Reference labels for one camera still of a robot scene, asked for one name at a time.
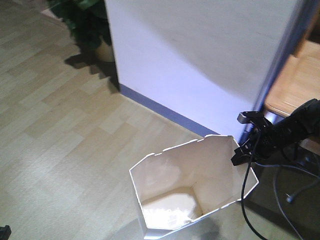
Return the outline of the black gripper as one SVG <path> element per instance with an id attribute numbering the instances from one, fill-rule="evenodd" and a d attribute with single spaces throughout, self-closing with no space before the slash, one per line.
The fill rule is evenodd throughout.
<path id="1" fill-rule="evenodd" d="M 249 161 L 268 159 L 271 154 L 280 148 L 282 134 L 277 132 L 275 126 L 265 117 L 262 121 L 253 124 L 257 131 L 250 134 L 249 138 L 234 150 L 231 162 L 239 166 Z"/>

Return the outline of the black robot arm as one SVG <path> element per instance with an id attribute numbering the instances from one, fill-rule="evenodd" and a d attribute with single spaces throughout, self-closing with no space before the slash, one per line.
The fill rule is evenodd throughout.
<path id="1" fill-rule="evenodd" d="M 258 131 L 251 133 L 231 158 L 234 166 L 259 159 L 268 159 L 273 153 L 311 136 L 320 134 L 320 101 L 311 99 L 292 114 L 272 124 L 259 111 L 240 112 L 237 120 L 241 124 L 253 124 Z"/>

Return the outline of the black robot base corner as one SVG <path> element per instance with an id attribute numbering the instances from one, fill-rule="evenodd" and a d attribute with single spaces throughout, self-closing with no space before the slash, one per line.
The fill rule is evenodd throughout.
<path id="1" fill-rule="evenodd" d="M 11 235 L 11 227 L 9 225 L 0 227 L 0 240 L 8 240 Z"/>

